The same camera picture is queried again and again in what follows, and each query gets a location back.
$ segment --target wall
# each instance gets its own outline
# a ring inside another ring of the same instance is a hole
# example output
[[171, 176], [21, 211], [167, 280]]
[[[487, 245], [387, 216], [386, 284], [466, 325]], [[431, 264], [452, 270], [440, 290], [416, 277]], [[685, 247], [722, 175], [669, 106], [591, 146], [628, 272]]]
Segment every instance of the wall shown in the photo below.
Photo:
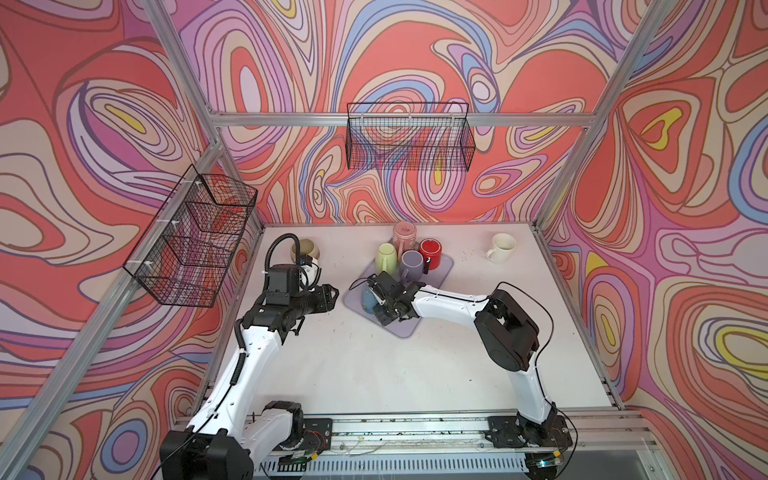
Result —
[[546, 230], [681, 478], [768, 478], [768, 4], [678, 2]]
[[[0, 441], [207, 146], [141, 2], [78, 4], [0, 2]], [[252, 242], [211, 310], [134, 298], [29, 478], [148, 475]]]
[[[221, 0], [171, 5], [216, 111], [346, 111], [462, 99], [475, 112], [589, 112], [643, 1]], [[532, 220], [578, 135], [477, 127], [468, 174], [349, 171], [346, 129], [222, 130], [268, 223]]]

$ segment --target perforated metal strip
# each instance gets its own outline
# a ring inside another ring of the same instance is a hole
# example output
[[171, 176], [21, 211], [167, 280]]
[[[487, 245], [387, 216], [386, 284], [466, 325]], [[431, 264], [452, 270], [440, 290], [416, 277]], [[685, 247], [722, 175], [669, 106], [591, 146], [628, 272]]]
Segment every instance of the perforated metal strip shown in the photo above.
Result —
[[[264, 462], [270, 477], [301, 474], [295, 465], [279, 467], [277, 458]], [[440, 453], [412, 455], [321, 455], [306, 464], [304, 475], [394, 475], [527, 472], [524, 453]], [[257, 478], [263, 473], [259, 470]]]

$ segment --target lavender mat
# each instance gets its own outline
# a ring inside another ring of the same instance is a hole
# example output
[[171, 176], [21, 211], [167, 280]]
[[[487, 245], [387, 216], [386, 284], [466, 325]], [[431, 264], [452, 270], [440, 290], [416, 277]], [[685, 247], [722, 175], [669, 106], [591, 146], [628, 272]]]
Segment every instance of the lavender mat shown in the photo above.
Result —
[[[368, 268], [366, 268], [360, 275], [358, 275], [358, 278], [363, 278], [373, 274], [376, 268], [374, 263], [375, 262], [371, 262], [371, 264], [368, 265]], [[445, 281], [445, 278], [448, 276], [448, 272], [451, 271], [451, 268], [453, 268], [453, 259], [448, 255], [442, 254], [442, 258], [440, 259], [440, 266], [434, 270], [430, 270], [428, 274], [422, 275], [420, 281], [426, 282], [427, 285], [432, 285], [435, 288], [440, 288], [442, 283]], [[379, 323], [379, 321], [376, 319], [376, 316], [371, 313], [366, 313], [366, 311], [362, 309], [362, 286], [358, 286], [354, 290], [347, 290], [346, 293], [344, 293], [344, 298], [342, 298], [342, 301], [344, 302], [344, 306], [346, 306], [346, 308], [352, 310], [354, 313], [357, 313], [364, 319], [374, 322], [377, 326], [401, 339], [407, 339], [413, 335], [416, 327], [419, 326], [419, 323], [422, 321], [420, 318], [412, 318], [403, 320], [402, 322], [392, 322], [387, 326], [381, 326], [381, 323]]]

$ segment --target black wire basket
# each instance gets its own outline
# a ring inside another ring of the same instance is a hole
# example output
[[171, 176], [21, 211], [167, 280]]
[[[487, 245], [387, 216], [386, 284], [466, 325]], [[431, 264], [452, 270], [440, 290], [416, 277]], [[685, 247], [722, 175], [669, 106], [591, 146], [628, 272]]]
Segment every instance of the black wire basket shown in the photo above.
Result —
[[350, 170], [469, 171], [475, 137], [464, 102], [348, 103]]
[[138, 269], [126, 270], [162, 305], [212, 307], [257, 194], [226, 175], [198, 174]]

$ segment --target table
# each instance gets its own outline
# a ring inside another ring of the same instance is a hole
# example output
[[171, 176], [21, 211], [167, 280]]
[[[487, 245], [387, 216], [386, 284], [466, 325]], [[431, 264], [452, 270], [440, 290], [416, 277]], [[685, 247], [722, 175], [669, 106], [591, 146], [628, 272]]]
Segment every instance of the table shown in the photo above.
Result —
[[[541, 381], [562, 409], [608, 409], [611, 402], [560, 290], [526, 223], [419, 225], [419, 239], [434, 237], [455, 265], [444, 290], [489, 294], [500, 280], [513, 283], [547, 307], [554, 335], [538, 362]], [[378, 245], [389, 241], [392, 226], [268, 227], [250, 274], [239, 316], [259, 296], [266, 250], [283, 233], [310, 238], [320, 249], [320, 283], [342, 291], [370, 263]], [[518, 242], [510, 259], [494, 265], [485, 259], [494, 234]], [[290, 263], [284, 240], [272, 263]], [[550, 331], [547, 315], [513, 289], [510, 294], [538, 324], [543, 345]], [[235, 350], [230, 335], [223, 368]], [[489, 412], [515, 409], [507, 372], [494, 364], [476, 330], [426, 318], [409, 339], [399, 339], [348, 310], [341, 301], [332, 312], [306, 318], [299, 336], [291, 334], [267, 367], [253, 393], [253, 410], [270, 400], [301, 402], [307, 415], [394, 412]]]

